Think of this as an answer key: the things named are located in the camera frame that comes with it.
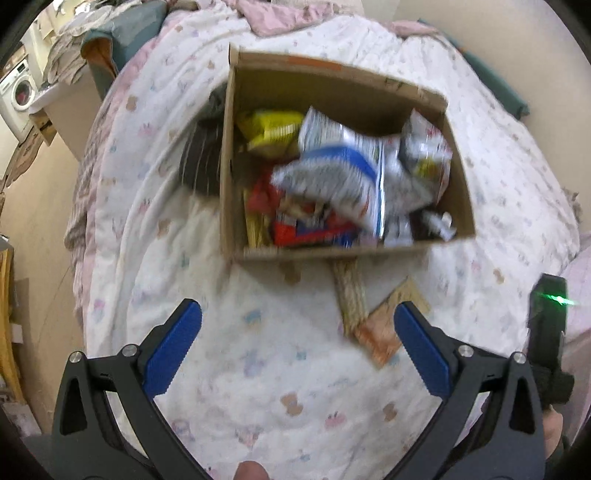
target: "finger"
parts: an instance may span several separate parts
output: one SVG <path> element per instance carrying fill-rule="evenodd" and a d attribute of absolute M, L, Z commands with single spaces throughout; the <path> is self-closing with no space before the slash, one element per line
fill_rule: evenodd
<path fill-rule="evenodd" d="M 238 465 L 234 480 L 269 480 L 269 475 L 260 464 L 247 461 Z"/>
<path fill-rule="evenodd" d="M 546 458 L 552 455 L 562 438 L 563 422 L 562 415 L 552 407 L 543 414 Z"/>

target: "cardboard box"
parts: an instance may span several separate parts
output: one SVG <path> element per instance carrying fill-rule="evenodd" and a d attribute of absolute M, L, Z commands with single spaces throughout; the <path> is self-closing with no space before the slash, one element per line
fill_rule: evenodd
<path fill-rule="evenodd" d="M 243 189 L 251 187 L 262 160 L 238 152 L 234 119 L 238 112 L 254 109 L 296 110 L 306 113 L 310 106 L 333 120 L 363 134 L 383 136 L 400 133 L 416 108 L 440 128 L 452 151 L 450 180 L 440 212 L 449 212 L 457 228 L 454 241 L 475 235 L 472 204 L 466 177 L 441 95 L 351 66 L 270 53 L 253 53 L 230 48 L 230 74 L 226 94 L 220 160 L 220 234 L 224 257 L 233 260 L 297 260 L 304 258 L 354 257 L 418 251 L 442 240 L 419 240 L 406 247 L 308 247 L 250 248 L 246 238 Z"/>

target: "bed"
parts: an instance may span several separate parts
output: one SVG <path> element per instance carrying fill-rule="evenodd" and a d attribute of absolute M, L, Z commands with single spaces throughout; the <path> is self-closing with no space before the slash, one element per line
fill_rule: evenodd
<path fill-rule="evenodd" d="M 579 250 L 572 209 L 527 129 L 440 37 L 403 40 L 377 22 L 339 15 L 259 38 L 216 1 L 170 14 L 115 79 L 80 165 L 66 239 L 87 354 L 140 343 L 193 298 L 202 330 L 156 403 L 213 479 L 231 478 L 247 459 L 284 480 L 383 478 L 438 405 L 406 353 L 376 370 L 343 337 L 327 265 L 302 262 L 287 273 L 224 261 L 219 201 L 179 185 L 191 119 L 226 80 L 230 43 L 352 64 L 448 98 L 476 238 L 364 258 L 370 309 L 411 277 L 432 324 L 495 352 L 520 350 L 531 287 Z"/>

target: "yellow snack bag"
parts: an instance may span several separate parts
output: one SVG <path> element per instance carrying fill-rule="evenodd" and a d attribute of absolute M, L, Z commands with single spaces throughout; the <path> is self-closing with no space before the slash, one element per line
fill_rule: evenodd
<path fill-rule="evenodd" d="M 269 234 L 269 219 L 261 213 L 249 212 L 246 209 L 246 204 L 251 191 L 244 189 L 242 194 L 244 198 L 244 217 L 248 246 L 250 248 L 259 248 L 272 245 L 271 235 Z"/>
<path fill-rule="evenodd" d="M 248 140 L 249 152 L 274 160 L 298 155 L 297 136 L 303 119 L 299 112 L 256 110 L 240 113 L 236 124 Z"/>

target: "green light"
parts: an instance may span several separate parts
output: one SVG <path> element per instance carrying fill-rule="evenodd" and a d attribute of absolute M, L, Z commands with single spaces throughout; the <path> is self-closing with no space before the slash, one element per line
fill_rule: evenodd
<path fill-rule="evenodd" d="M 540 296 L 546 297 L 547 299 L 550 299 L 550 300 L 554 300 L 554 301 L 560 303 L 561 305 L 578 305 L 579 304 L 579 302 L 565 299 L 564 297 L 561 297 L 561 296 L 548 295 L 546 293 L 540 293 Z"/>

